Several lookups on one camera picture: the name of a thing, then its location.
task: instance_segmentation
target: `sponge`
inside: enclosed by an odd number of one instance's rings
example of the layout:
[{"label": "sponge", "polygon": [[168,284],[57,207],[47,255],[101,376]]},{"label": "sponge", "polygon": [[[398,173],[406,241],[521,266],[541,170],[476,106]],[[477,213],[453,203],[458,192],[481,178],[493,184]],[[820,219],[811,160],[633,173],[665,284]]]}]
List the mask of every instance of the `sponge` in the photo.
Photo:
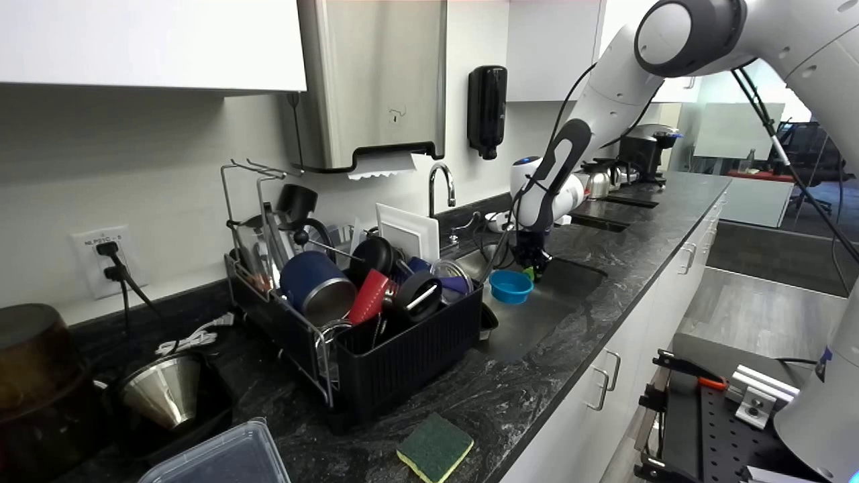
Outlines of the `sponge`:
[{"label": "sponge", "polygon": [[476,448],[476,441],[447,419],[429,415],[399,445],[398,456],[427,483],[442,483]]}]

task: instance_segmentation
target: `wall outlet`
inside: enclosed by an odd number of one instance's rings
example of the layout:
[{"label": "wall outlet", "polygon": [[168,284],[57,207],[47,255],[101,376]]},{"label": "wall outlet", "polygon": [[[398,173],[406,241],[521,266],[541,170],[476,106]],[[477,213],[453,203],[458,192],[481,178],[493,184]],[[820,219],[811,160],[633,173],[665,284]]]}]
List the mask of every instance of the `wall outlet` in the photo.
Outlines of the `wall outlet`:
[{"label": "wall outlet", "polygon": [[136,284],[144,284],[136,254],[131,248],[128,225],[110,225],[97,231],[73,233],[73,244],[81,260],[84,280],[88,284],[92,298],[110,298],[121,292],[117,283],[105,278],[105,268],[113,266],[110,258],[97,254],[97,244],[116,241],[117,260],[127,263],[128,275]]}]

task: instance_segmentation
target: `upper cabinet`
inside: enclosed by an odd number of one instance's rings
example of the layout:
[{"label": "upper cabinet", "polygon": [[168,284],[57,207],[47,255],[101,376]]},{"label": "upper cabinet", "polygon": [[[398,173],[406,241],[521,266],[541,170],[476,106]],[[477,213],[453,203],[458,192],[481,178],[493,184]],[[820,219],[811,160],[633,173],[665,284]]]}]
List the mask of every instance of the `upper cabinet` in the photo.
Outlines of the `upper cabinet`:
[{"label": "upper cabinet", "polygon": [[0,84],[302,91],[296,0],[0,0]]},{"label": "upper cabinet", "polygon": [[603,0],[509,0],[508,99],[564,99],[599,56],[603,12]]}]

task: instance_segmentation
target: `blue bowl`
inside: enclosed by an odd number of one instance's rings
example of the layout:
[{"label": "blue bowl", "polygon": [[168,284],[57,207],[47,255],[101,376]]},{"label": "blue bowl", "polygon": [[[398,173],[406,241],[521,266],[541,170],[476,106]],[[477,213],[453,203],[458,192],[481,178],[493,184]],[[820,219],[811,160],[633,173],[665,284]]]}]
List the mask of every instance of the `blue bowl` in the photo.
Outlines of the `blue bowl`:
[{"label": "blue bowl", "polygon": [[492,272],[489,275],[489,288],[492,288],[492,295],[498,302],[498,305],[508,305],[508,306],[521,306],[531,298],[535,292],[535,283],[521,275],[521,272]]}]

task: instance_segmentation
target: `paper towel dispenser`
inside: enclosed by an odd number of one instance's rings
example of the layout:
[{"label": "paper towel dispenser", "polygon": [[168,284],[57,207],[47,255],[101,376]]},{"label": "paper towel dispenser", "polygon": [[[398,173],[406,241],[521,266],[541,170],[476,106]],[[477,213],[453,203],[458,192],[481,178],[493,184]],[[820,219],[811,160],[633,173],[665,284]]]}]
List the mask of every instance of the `paper towel dispenser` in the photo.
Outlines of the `paper towel dispenser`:
[{"label": "paper towel dispenser", "polygon": [[297,0],[306,91],[288,95],[290,165],[347,173],[372,150],[446,156],[447,0]]}]

